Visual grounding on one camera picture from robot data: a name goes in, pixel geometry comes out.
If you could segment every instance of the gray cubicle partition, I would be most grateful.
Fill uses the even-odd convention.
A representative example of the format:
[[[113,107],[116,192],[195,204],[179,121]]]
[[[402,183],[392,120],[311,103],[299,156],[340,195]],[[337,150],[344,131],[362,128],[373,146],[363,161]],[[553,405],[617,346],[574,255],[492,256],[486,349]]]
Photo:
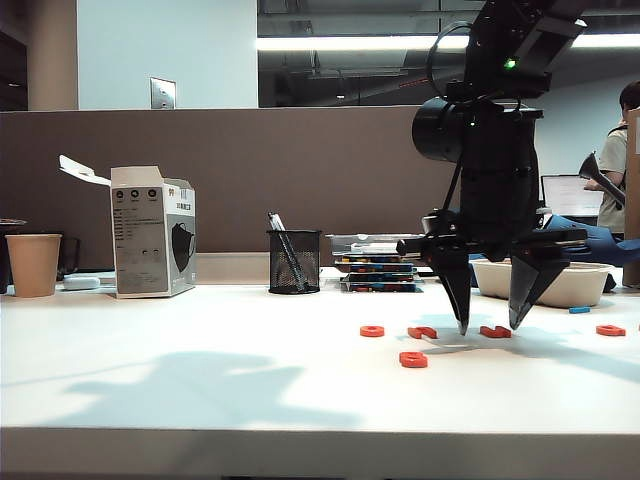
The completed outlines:
[[[58,170],[158,165],[196,190],[199,252],[267,251],[267,211],[287,228],[420,232],[450,163],[416,152],[417,107],[0,114],[0,217],[82,241],[81,268],[112,266],[109,194]],[[323,243],[322,261],[330,259]]]

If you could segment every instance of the ceiling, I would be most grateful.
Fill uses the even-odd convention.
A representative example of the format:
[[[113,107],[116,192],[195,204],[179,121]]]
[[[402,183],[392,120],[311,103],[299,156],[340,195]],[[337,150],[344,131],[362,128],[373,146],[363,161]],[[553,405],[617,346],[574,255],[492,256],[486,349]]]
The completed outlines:
[[[473,20],[483,4],[475,0],[257,0],[258,36],[431,35],[451,21]],[[26,5],[24,0],[0,0],[0,111],[27,108]],[[587,33],[638,33],[640,2],[589,0],[584,19]],[[424,78],[426,53],[259,52],[260,106],[420,104],[433,96]],[[572,50],[554,71],[553,85],[637,71],[636,57],[629,50]],[[463,62],[463,53],[442,53],[436,69],[441,77],[451,78],[461,71]]]

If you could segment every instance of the clear plastic container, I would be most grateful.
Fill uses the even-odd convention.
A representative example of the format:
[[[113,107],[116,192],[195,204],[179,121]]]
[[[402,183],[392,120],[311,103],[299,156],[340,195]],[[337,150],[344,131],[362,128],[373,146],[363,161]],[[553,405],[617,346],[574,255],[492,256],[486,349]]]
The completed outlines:
[[[333,255],[387,254],[396,255],[398,240],[421,238],[424,235],[410,233],[359,233],[352,235],[327,235]]]

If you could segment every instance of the ceiling light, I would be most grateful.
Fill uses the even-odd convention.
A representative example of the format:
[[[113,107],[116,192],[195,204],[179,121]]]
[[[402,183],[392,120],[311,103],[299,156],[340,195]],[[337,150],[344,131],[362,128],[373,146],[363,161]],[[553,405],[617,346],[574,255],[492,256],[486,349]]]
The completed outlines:
[[[261,37],[260,51],[362,51],[362,50],[428,50],[435,35],[399,35],[391,37]],[[439,49],[462,49],[469,39],[456,35],[442,39]]]
[[[629,48],[640,47],[640,35],[635,33],[612,33],[580,35],[573,41],[574,48]]]
[[[371,37],[261,37],[256,46],[259,51],[363,51],[363,50],[428,50],[435,35],[397,35]],[[442,39],[439,50],[461,50],[467,46],[466,35],[453,35]],[[574,48],[629,48],[640,47],[638,34],[580,35]]]

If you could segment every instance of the stack of trays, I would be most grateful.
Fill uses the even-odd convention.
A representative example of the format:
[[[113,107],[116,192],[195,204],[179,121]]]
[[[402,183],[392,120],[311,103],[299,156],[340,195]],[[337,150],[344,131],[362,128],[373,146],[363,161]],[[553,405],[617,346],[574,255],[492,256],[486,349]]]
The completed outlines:
[[[341,279],[350,292],[417,292],[413,263],[395,251],[400,239],[421,235],[327,235],[335,266],[347,275]]]

